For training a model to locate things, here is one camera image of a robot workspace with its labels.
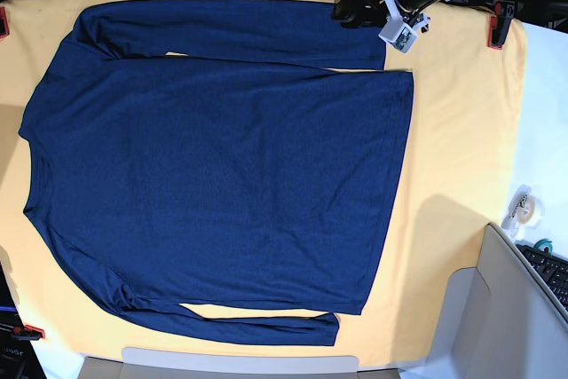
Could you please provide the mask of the navy blue long-sleeve shirt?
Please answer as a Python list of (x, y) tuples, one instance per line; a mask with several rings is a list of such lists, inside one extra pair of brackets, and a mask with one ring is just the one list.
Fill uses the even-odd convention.
[(331, 346), (383, 252), (414, 79), (330, 4), (83, 10), (23, 114), (24, 212), (72, 282), (145, 328)]

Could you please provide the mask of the red clamp top right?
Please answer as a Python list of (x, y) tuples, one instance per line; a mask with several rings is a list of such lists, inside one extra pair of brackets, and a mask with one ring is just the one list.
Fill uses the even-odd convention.
[(487, 46), (494, 50), (501, 50), (506, 42), (510, 25), (515, 18), (516, 6), (511, 2), (496, 2), (493, 16), (490, 18)]

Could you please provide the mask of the red clamp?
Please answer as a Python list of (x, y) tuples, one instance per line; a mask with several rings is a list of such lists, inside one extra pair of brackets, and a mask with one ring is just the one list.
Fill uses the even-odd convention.
[(0, 39), (6, 38), (10, 34), (8, 19), (4, 7), (0, 7)]
[(29, 325), (14, 326), (12, 338), (19, 342), (38, 341), (45, 338), (45, 333), (42, 329)]
[(506, 42), (510, 25), (515, 18), (516, 6), (511, 2), (496, 2), (493, 16), (490, 18), (487, 46), (494, 50), (501, 50)]

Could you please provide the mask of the clear tape dispenser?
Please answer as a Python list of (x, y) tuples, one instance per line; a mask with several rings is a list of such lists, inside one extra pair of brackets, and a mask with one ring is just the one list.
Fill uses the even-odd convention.
[(505, 217), (501, 221), (501, 229), (513, 241), (522, 240), (529, 229), (536, 229), (544, 217), (542, 201), (533, 194), (528, 185), (521, 185), (515, 191)]

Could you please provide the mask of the green tape roll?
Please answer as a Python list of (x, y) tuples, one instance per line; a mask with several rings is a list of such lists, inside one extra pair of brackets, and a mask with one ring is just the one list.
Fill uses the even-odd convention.
[(533, 247), (547, 254), (551, 254), (553, 252), (552, 241), (549, 239), (541, 239), (537, 241)]

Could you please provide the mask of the black keyboard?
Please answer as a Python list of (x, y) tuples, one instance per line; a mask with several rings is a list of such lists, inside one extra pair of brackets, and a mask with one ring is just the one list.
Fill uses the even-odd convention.
[(568, 308), (568, 264), (563, 259), (546, 251), (525, 244), (517, 244), (517, 248), (532, 268), (547, 284), (550, 291), (558, 299), (565, 310)]

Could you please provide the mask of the red clamp top left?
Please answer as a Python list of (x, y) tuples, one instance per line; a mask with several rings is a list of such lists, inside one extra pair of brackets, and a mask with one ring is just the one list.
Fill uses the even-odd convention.
[(10, 34), (8, 19), (4, 7), (0, 7), (0, 39), (6, 38)]

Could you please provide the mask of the grey cardboard box right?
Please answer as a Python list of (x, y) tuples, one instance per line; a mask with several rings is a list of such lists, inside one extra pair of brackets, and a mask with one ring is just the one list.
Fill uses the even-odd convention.
[(477, 266), (455, 272), (426, 378), (565, 378), (567, 312), (496, 225)]

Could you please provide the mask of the grey cardboard box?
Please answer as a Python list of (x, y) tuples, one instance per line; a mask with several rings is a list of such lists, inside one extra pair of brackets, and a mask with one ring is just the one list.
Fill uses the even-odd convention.
[(565, 378), (567, 312), (496, 225), (477, 266), (455, 272), (426, 378)]
[(87, 357), (80, 378), (399, 378), (394, 368), (363, 371), (352, 356), (243, 357), (130, 348), (120, 361)]

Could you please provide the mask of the grey cardboard box bottom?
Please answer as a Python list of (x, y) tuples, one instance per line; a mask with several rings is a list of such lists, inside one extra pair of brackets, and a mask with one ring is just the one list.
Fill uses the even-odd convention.
[(80, 378), (399, 378), (394, 368), (363, 371), (352, 356), (243, 357), (130, 348), (120, 361), (87, 357)]

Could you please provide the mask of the red clamp bottom left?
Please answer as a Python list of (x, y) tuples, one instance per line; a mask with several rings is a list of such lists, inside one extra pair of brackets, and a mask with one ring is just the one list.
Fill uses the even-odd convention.
[(29, 325), (14, 326), (12, 338), (19, 342), (38, 341), (45, 338), (45, 333), (42, 329)]

